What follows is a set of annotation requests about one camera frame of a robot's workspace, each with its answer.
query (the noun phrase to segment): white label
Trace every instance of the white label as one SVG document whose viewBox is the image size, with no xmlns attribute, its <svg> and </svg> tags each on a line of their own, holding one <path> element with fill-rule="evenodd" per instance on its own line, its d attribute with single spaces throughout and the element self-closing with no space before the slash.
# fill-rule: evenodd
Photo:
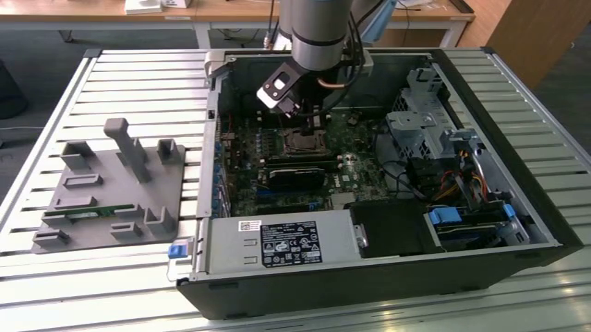
<svg viewBox="0 0 591 332">
<path fill-rule="evenodd" d="M 260 220 L 239 221 L 239 232 L 248 232 L 251 230 L 260 230 Z"/>
<path fill-rule="evenodd" d="M 176 21 L 190 21 L 191 16 L 166 16 L 164 19 L 172 19 Z"/>
<path fill-rule="evenodd" d="M 304 257 L 319 257 L 320 256 L 320 251 L 308 251 L 302 253 L 302 256 Z"/>
<path fill-rule="evenodd" d="M 95 218 L 98 216 L 99 216 L 99 213 L 96 213 L 96 212 L 68 214 L 70 219 Z"/>
</svg>

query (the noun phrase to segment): metal workbench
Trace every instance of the metal workbench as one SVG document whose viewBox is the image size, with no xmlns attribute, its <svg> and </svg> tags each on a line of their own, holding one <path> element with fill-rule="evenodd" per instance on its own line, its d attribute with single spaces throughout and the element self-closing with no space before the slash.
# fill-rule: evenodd
<svg viewBox="0 0 591 332">
<path fill-rule="evenodd" d="M 106 50 L 86 57 L 0 207 L 0 330 L 579 331 L 591 329 L 590 157 L 495 54 L 449 50 L 486 109 L 587 245 L 487 290 L 208 321 L 170 281 L 167 244 L 34 255 L 32 236 L 64 167 L 67 140 L 112 149 L 107 118 L 126 117 L 144 147 L 188 148 L 180 237 L 196 231 L 207 88 L 204 50 Z M 470 121 L 454 103 L 459 117 Z"/>
</svg>

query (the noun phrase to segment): warning label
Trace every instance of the warning label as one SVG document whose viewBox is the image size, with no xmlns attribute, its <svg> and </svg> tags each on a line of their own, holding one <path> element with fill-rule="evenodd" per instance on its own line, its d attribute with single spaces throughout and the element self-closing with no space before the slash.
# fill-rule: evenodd
<svg viewBox="0 0 591 332">
<path fill-rule="evenodd" d="M 260 239 L 267 268 L 323 262 L 315 221 L 262 225 Z"/>
</svg>

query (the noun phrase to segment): blue latch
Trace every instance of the blue latch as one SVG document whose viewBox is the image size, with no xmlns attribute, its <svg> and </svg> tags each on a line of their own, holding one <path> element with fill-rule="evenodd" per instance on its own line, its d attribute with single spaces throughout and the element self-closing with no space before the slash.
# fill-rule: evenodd
<svg viewBox="0 0 591 332">
<path fill-rule="evenodd" d="M 438 207 L 429 212 L 429 217 L 434 225 L 462 222 L 462 216 L 455 207 Z"/>
<path fill-rule="evenodd" d="M 505 205 L 503 205 L 503 210 L 506 211 L 507 217 L 509 217 L 510 219 L 514 219 L 514 217 L 518 215 L 518 214 L 515 213 L 515 210 L 514 210 L 514 207 L 513 207 L 511 204 L 505 204 Z"/>
<path fill-rule="evenodd" d="M 168 247 L 168 258 L 170 259 L 186 258 L 187 256 L 188 256 L 188 245 L 186 243 L 183 243 L 183 244 L 174 243 Z"/>
<path fill-rule="evenodd" d="M 397 2 L 398 0 L 387 0 L 385 4 L 381 5 L 378 13 L 362 33 L 362 41 L 365 43 L 373 44 L 382 38 L 386 27 L 391 21 L 391 14 L 397 8 Z"/>
</svg>

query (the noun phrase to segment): electronic component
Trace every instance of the electronic component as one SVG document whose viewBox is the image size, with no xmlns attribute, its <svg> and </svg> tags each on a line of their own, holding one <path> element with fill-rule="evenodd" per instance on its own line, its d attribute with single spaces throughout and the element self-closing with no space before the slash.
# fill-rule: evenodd
<svg viewBox="0 0 591 332">
<path fill-rule="evenodd" d="M 557 241 L 569 224 L 550 203 L 539 205 L 546 195 L 534 177 L 517 166 L 482 105 L 467 104 L 470 85 L 454 83 L 458 71 L 438 57 L 445 53 L 381 51 L 379 75 L 369 78 L 379 89 L 355 89 L 331 121 L 306 113 L 274 121 L 243 106 L 236 95 L 258 86 L 246 72 L 256 68 L 267 77 L 271 58 L 242 54 L 226 67 L 211 93 L 224 100 L 219 107 L 238 105 L 222 116 L 232 115 L 251 166 L 227 168 L 230 217 L 200 217 L 192 271 L 178 283 L 208 319 L 486 288 L 575 249 Z M 447 88 L 478 119 L 475 130 L 457 126 L 442 107 L 438 91 Z M 522 180 L 529 187 L 515 185 Z M 207 185 L 207 176 L 200 181 Z"/>
<path fill-rule="evenodd" d="M 353 222 L 367 235 L 365 258 L 443 252 L 417 200 L 358 202 L 350 209 Z"/>
<path fill-rule="evenodd" d="M 287 129 L 284 138 L 286 154 L 291 156 L 330 153 L 324 145 L 324 131 L 316 130 L 312 135 L 303 136 L 300 129 Z"/>
<path fill-rule="evenodd" d="M 345 209 L 345 205 L 355 202 L 355 194 L 353 192 L 342 192 L 331 195 L 331 203 L 334 210 Z"/>
<path fill-rule="evenodd" d="M 268 188 L 274 191 L 315 190 L 324 183 L 324 169 L 276 169 L 268 173 Z"/>
</svg>

